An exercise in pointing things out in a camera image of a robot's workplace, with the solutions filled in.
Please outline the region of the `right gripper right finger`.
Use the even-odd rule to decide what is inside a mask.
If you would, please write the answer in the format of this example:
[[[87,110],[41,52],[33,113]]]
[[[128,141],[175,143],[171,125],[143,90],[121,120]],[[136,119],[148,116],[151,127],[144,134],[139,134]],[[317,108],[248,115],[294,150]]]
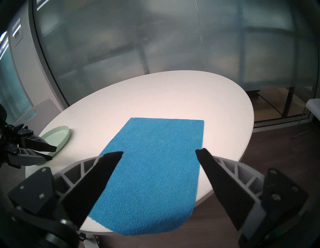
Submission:
[[[308,199],[308,193],[276,168],[266,175],[233,160],[196,150],[220,204],[240,239],[274,239],[274,229],[295,217]]]

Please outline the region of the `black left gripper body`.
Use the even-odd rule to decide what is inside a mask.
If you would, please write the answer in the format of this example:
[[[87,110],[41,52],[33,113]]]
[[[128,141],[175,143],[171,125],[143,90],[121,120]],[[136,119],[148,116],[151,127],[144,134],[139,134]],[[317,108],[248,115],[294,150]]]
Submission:
[[[1,140],[0,140],[0,166],[4,163],[13,168],[21,168],[26,166],[21,162],[15,162],[14,158],[18,157],[18,148],[26,148],[22,145],[22,138],[29,138],[33,135],[33,131],[24,127],[24,124],[14,126],[11,124],[1,124]]]

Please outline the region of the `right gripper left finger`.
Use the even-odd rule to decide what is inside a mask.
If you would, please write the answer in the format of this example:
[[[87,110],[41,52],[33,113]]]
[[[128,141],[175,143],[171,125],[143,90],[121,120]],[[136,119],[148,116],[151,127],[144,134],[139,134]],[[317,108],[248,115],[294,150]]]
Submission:
[[[123,151],[75,162],[53,174],[41,167],[8,193],[21,221],[44,230],[79,230],[121,160]]]

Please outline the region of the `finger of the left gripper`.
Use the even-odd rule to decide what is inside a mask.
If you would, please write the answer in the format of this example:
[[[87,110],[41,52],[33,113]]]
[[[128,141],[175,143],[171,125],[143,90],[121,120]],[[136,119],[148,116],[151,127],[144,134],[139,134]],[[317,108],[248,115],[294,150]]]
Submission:
[[[18,148],[16,156],[17,166],[33,166],[52,160],[52,156],[38,153],[31,149]]]
[[[44,139],[36,135],[22,137],[21,147],[35,151],[56,152],[57,147],[48,144]]]

